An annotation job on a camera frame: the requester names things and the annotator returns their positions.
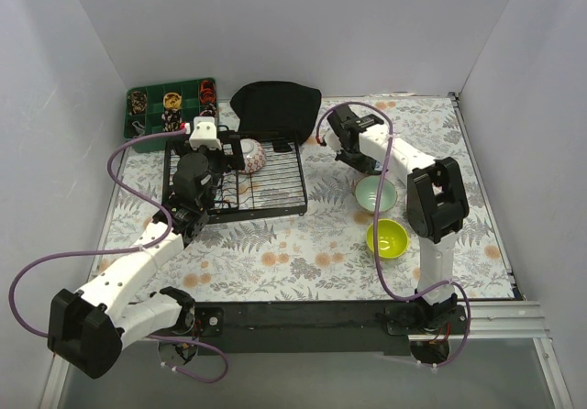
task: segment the bowl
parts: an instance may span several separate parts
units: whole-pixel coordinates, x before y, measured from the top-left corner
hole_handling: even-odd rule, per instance
[[[355,187],[355,198],[359,205],[369,211],[375,212],[375,198],[377,197],[377,188],[381,175],[370,175],[363,178]],[[397,192],[391,182],[385,180],[382,190],[382,201],[379,204],[379,212],[386,212],[395,205],[397,201]]]
[[[240,141],[242,156],[245,160],[245,169],[241,173],[253,173],[260,171],[267,163],[267,154],[263,146],[257,140],[244,138]]]
[[[374,253],[373,229],[367,229],[367,247]],[[388,260],[402,256],[410,244],[410,238],[402,225],[392,219],[379,220],[379,256]]]

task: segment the black wire rack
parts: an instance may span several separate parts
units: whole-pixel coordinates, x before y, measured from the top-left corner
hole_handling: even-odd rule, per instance
[[[282,132],[239,133],[263,146],[267,163],[260,171],[225,173],[216,187],[215,206],[208,211],[210,223],[227,223],[276,216],[303,215],[308,210],[304,171],[295,134]],[[229,144],[223,145],[227,155]],[[165,148],[163,194],[173,191],[172,178],[179,156],[171,142]]]

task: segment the black bag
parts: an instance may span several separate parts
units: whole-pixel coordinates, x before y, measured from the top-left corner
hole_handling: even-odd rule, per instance
[[[320,90],[293,82],[255,82],[232,96],[239,131],[295,130],[304,143],[312,135],[322,101]]]

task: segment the green sorting tray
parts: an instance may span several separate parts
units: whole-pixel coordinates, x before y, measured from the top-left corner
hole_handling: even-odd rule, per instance
[[[133,127],[133,122],[138,121],[145,127],[145,134],[155,134],[163,131],[163,96],[167,93],[179,93],[182,96],[182,120],[191,122],[194,117],[198,116],[206,105],[200,102],[200,86],[203,81],[211,81],[216,87],[216,81],[210,77],[202,79],[193,79],[191,81],[162,83],[159,85],[138,86],[127,91],[127,109],[125,112],[125,125],[123,135],[126,140],[131,140],[137,136],[137,131]],[[145,114],[132,115],[128,97],[133,91],[142,91],[147,95],[147,111]],[[212,103],[216,108],[216,122],[218,120],[218,101]],[[139,143],[133,146],[136,152],[153,152],[165,149],[165,139],[157,139]]]

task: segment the table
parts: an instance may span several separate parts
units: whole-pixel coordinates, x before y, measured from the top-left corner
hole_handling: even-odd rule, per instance
[[[449,98],[368,98],[385,111],[397,136],[436,157],[453,157],[461,168],[471,212],[455,248],[454,272],[471,298],[514,297],[495,224],[483,198],[460,122]],[[320,115],[340,101],[324,100]],[[359,115],[368,114],[356,107]],[[219,105],[220,121],[237,128],[229,104]],[[185,290],[205,301],[375,300],[387,298],[365,245],[372,216],[362,211],[352,189],[362,177],[335,153],[310,138],[301,146],[309,205],[305,216],[287,216],[206,226],[201,235],[138,292],[137,300],[165,286]],[[163,152],[130,151],[121,170],[124,181],[161,199]],[[385,261],[390,288],[414,292],[419,278],[417,236],[405,215],[405,188],[393,182],[398,202],[382,217],[410,232],[410,247],[397,260]],[[120,191],[107,225],[105,246],[130,246],[155,213],[154,207]],[[94,275],[116,258],[103,258]]]

